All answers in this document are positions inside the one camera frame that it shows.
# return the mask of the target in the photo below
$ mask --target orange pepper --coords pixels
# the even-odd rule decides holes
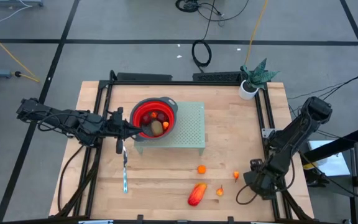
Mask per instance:
[[[162,123],[162,128],[163,128],[164,130],[167,130],[168,127],[169,127],[169,123],[168,123],[168,122],[163,122],[163,123]]]
[[[157,118],[157,115],[158,115],[157,112],[152,112],[152,114],[151,114],[153,119]]]
[[[206,183],[198,183],[194,186],[187,203],[191,206],[197,206],[203,199],[206,190]]]
[[[204,165],[198,166],[198,167],[197,167],[197,172],[198,172],[199,174],[205,174],[205,172],[206,172],[206,166],[204,166]]]
[[[239,172],[238,172],[238,171],[234,171],[234,172],[233,172],[233,176],[234,176],[235,182],[237,182],[237,179],[239,178]]]
[[[216,190],[216,195],[222,196],[223,195],[223,185],[221,185],[221,188]]]

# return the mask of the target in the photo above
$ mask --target red bowl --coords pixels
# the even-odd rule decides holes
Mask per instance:
[[[168,129],[164,131],[163,134],[161,134],[160,136],[148,136],[145,133],[140,133],[138,134],[138,137],[142,137],[144,139],[158,139],[161,137],[166,136],[174,127],[175,125],[175,113],[177,110],[177,105],[176,103],[169,99],[170,101],[164,100],[164,98],[150,98],[150,99],[146,99],[141,101],[140,103],[138,103],[134,109],[132,110],[131,113],[131,124],[133,124],[134,126],[137,126],[139,128],[141,128],[141,119],[145,114],[154,112],[154,111],[160,111],[162,113],[164,113],[167,118],[168,118],[168,122],[169,122],[169,126]],[[137,141],[141,141],[144,140],[142,138],[136,138]]]

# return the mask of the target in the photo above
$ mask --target yellow cable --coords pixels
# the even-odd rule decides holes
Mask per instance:
[[[267,6],[268,1],[269,1],[269,0],[265,0],[264,8],[263,8],[262,11],[260,12],[258,21],[256,22],[256,25],[255,25],[255,27],[254,27],[254,31],[252,32],[251,40],[250,40],[250,42],[249,42],[249,47],[248,47],[246,62],[244,63],[245,65],[246,65],[247,62],[248,62],[248,58],[249,58],[249,55],[250,55],[250,53],[251,53],[252,41],[254,41],[254,35],[255,35],[255,33],[256,33],[256,30],[258,29],[260,20],[262,19],[262,16],[263,16],[264,13],[265,13],[265,9],[266,9],[266,6]]]
[[[2,49],[4,49],[6,51],[6,53],[9,54],[9,56],[11,56],[11,58],[13,58],[13,60],[15,60],[21,67],[23,67],[28,73],[30,73],[30,75],[32,75],[34,77],[34,81],[39,82],[39,79],[37,76],[35,76],[26,66],[24,66],[18,59],[15,58],[15,56],[13,56],[13,54],[10,53],[10,51],[8,51],[7,48],[5,48],[5,46],[3,46],[3,44],[0,43],[0,46],[2,47]]]
[[[30,77],[30,76],[28,76],[28,75],[24,75],[24,74],[22,74],[22,73],[20,73],[20,76],[23,76],[24,78],[28,78],[28,79],[33,80],[33,81],[36,81],[36,82],[40,82],[39,80],[37,80],[37,79],[35,79],[35,78],[32,78],[32,77]]]

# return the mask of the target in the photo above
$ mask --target wooden tabletop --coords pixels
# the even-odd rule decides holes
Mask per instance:
[[[77,110],[94,107],[98,82],[83,82]],[[269,96],[276,128],[291,122],[288,102],[282,83],[269,83]],[[124,107],[129,120],[133,107],[150,97],[169,96],[175,101],[202,101],[205,104],[206,148],[202,156],[191,149],[145,149],[143,155],[134,148],[131,139],[125,141],[129,152],[127,164],[128,193],[122,191],[122,155],[115,153],[116,140],[106,138],[99,165],[91,217],[95,219],[133,220],[143,214],[145,220],[203,220],[224,221],[233,216],[235,221],[274,221],[271,201],[257,197],[249,205],[238,205],[235,197],[245,185],[242,173],[250,170],[251,159],[264,158],[255,100],[242,100],[236,86],[148,86],[114,85],[109,110]],[[262,108],[266,115],[265,104]],[[62,166],[79,148],[76,139],[69,139]],[[70,163],[63,178],[62,206],[78,186],[85,150]],[[293,158],[295,182],[289,189],[301,208],[313,217],[308,189],[300,157]],[[197,173],[198,165],[205,165],[205,174]],[[232,173],[238,170],[240,179],[235,183]],[[287,183],[292,171],[288,172]],[[197,207],[187,204],[187,198],[198,182],[208,184],[203,200]],[[223,185],[224,195],[216,190]],[[239,197],[248,201],[255,193],[247,188]],[[85,210],[83,199],[81,213]],[[279,202],[283,215],[282,203]],[[57,189],[50,214],[57,211]]]

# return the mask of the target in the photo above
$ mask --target red pepper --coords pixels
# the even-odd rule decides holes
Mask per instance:
[[[206,183],[198,183],[194,186],[187,203],[191,206],[197,206],[203,199],[206,190]]]

